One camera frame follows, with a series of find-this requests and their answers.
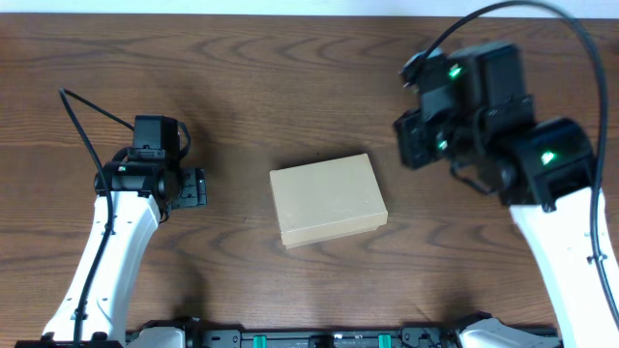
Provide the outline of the cardboard box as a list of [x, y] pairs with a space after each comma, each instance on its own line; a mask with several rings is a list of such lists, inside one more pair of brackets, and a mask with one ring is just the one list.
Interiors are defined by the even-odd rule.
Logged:
[[287, 248], [369, 232], [387, 223], [368, 155], [270, 172], [280, 236]]

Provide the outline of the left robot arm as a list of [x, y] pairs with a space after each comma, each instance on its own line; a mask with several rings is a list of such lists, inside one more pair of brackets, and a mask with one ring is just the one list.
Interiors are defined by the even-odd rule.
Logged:
[[132, 174], [144, 163], [113, 161], [106, 166], [119, 177], [112, 191], [97, 198], [87, 245], [73, 281], [54, 316], [37, 340], [20, 340], [19, 347], [197, 347], [200, 335], [192, 319], [149, 322], [127, 333], [127, 316], [142, 257], [161, 218], [173, 209], [207, 203], [204, 171], [177, 170], [177, 193], [160, 195], [162, 185], [146, 186]]

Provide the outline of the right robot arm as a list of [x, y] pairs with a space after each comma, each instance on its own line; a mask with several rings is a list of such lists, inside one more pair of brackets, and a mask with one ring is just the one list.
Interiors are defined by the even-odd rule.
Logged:
[[403, 164], [445, 160], [453, 176], [474, 168], [469, 186], [499, 198], [534, 255], [559, 324], [557, 344], [616, 346], [618, 263], [584, 130], [567, 118], [536, 120], [511, 43], [421, 52], [401, 75], [419, 97], [395, 122]]

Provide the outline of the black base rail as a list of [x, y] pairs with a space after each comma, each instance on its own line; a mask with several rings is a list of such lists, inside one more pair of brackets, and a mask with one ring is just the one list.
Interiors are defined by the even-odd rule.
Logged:
[[201, 348], [425, 348], [425, 347], [561, 347], [550, 327], [509, 327], [480, 312], [454, 326], [408, 324], [399, 328], [246, 331], [216, 330], [199, 319], [150, 321], [126, 333], [127, 347]]

